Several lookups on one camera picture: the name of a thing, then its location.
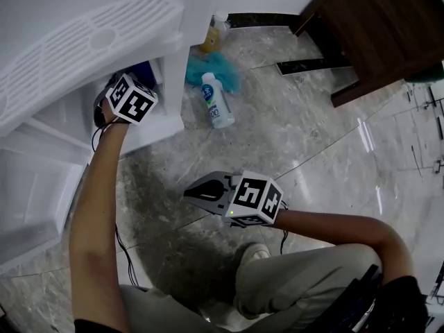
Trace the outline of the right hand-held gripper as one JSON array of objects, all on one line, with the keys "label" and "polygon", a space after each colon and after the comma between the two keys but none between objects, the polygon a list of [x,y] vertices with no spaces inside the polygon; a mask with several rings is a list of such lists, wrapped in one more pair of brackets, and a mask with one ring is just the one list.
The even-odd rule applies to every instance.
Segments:
[{"label": "right hand-held gripper", "polygon": [[[229,204],[228,195],[224,193],[235,186]],[[225,223],[242,228],[273,225],[283,195],[272,178],[252,171],[244,171],[241,177],[239,172],[213,171],[197,179],[184,191],[185,200],[192,205],[221,216]]]}]

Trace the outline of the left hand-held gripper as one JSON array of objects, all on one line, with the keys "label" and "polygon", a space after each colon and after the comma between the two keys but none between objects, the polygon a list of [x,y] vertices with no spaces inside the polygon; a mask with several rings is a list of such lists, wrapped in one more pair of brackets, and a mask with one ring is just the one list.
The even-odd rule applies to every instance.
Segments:
[{"label": "left hand-held gripper", "polygon": [[141,84],[134,74],[114,74],[94,100],[94,124],[105,125],[103,100],[107,99],[113,114],[127,123],[140,124],[158,103],[157,94]]}]

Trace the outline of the blue cloth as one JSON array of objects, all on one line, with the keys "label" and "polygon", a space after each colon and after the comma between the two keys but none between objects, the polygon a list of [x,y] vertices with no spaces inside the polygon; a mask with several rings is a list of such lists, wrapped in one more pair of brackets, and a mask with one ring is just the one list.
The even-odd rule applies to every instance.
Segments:
[{"label": "blue cloth", "polygon": [[133,65],[128,71],[133,73],[137,80],[147,88],[153,89],[155,87],[156,79],[149,61]]}]

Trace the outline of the person's right forearm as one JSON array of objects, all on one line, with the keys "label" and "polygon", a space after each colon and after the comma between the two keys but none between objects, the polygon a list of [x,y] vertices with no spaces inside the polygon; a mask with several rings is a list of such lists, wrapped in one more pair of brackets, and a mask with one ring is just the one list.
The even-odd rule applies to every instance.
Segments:
[{"label": "person's right forearm", "polygon": [[279,210],[274,228],[329,244],[363,244],[382,263],[383,284],[414,276],[411,253],[401,236],[387,223],[368,216]]}]

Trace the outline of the person's left forearm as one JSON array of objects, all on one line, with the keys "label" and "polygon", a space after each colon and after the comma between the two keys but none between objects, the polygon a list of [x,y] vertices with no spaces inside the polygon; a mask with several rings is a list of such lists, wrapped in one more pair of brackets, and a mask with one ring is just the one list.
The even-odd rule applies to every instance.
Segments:
[{"label": "person's left forearm", "polygon": [[93,155],[71,222],[69,263],[75,320],[128,333],[115,246],[116,180],[126,123],[112,123]]}]

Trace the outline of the teal fluffy cloth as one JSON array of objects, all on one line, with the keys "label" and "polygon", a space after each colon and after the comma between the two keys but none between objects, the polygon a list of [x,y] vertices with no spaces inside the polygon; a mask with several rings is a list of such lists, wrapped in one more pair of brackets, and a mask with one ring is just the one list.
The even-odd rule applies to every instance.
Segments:
[{"label": "teal fluffy cloth", "polygon": [[205,73],[213,73],[214,77],[221,82],[226,92],[239,92],[239,73],[235,66],[221,53],[211,52],[204,56],[189,56],[185,80],[190,85],[199,86],[202,84],[202,76]]}]

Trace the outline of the dark wooden cabinet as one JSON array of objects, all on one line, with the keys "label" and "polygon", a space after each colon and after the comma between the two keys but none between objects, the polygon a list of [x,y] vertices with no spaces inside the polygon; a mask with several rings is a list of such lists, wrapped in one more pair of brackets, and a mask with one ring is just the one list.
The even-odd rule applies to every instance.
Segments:
[{"label": "dark wooden cabinet", "polygon": [[315,17],[358,78],[331,95],[336,108],[444,60],[444,0],[311,0],[292,32],[301,34]]}]

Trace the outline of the white shoe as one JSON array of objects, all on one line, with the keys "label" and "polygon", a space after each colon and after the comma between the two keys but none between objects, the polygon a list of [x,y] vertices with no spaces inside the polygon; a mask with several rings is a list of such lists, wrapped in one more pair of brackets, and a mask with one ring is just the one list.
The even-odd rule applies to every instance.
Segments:
[{"label": "white shoe", "polygon": [[265,244],[249,244],[241,256],[240,266],[245,266],[250,262],[259,259],[267,259],[271,256],[268,247]]}]

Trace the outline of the white plastic bottle blue label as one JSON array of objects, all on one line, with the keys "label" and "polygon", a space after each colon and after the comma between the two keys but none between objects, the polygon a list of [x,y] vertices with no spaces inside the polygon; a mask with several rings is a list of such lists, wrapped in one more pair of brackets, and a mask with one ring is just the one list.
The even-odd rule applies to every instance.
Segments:
[{"label": "white plastic bottle blue label", "polygon": [[235,122],[223,95],[223,85],[211,72],[202,75],[201,91],[214,128],[225,128]]}]

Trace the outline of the bottle of orange liquid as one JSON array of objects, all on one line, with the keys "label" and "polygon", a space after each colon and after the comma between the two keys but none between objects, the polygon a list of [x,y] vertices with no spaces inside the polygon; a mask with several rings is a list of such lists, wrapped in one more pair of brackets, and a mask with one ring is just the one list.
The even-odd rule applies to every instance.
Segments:
[{"label": "bottle of orange liquid", "polygon": [[199,48],[204,53],[220,51],[229,31],[228,13],[222,10],[216,11],[212,16],[205,41]]}]

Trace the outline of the beige trousers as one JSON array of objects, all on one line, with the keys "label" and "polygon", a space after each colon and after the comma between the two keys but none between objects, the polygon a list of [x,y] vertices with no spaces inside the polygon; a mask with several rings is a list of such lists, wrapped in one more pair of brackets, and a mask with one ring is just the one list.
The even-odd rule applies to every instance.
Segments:
[{"label": "beige trousers", "polygon": [[[363,244],[343,244],[255,260],[237,269],[233,306],[245,318],[291,312],[296,318],[285,318],[279,327],[294,323],[307,326],[373,264],[380,266],[381,261],[372,248]],[[156,288],[122,285],[120,292],[130,332],[131,309],[138,313],[147,309],[152,318],[152,305],[163,298],[171,297],[181,305]]]}]

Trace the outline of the black waist pack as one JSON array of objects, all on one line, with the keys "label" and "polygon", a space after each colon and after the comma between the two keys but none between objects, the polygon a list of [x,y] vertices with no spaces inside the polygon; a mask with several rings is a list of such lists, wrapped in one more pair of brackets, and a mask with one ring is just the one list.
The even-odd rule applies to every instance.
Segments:
[{"label": "black waist pack", "polygon": [[303,333],[354,333],[352,329],[370,309],[381,282],[379,267],[371,265]]}]

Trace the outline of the black shirt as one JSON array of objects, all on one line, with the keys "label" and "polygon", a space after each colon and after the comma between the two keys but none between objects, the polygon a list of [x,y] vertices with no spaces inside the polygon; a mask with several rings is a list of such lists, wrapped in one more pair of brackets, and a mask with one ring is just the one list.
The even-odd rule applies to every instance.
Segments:
[{"label": "black shirt", "polygon": [[[152,306],[152,318],[147,309],[140,313],[136,309],[130,310],[133,315],[131,333],[234,333],[212,325],[171,297]],[[427,317],[417,279],[400,277],[380,285],[370,309],[352,330],[354,333],[425,333]],[[285,318],[295,319],[296,315],[275,313],[238,333],[303,333],[313,323],[279,327]]]}]

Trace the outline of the dark green bin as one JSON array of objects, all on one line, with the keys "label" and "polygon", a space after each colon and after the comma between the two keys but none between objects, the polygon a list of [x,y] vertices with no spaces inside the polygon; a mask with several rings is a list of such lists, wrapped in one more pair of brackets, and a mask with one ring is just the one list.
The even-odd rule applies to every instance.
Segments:
[{"label": "dark green bin", "polygon": [[406,83],[435,83],[444,79],[443,61],[405,78]]}]

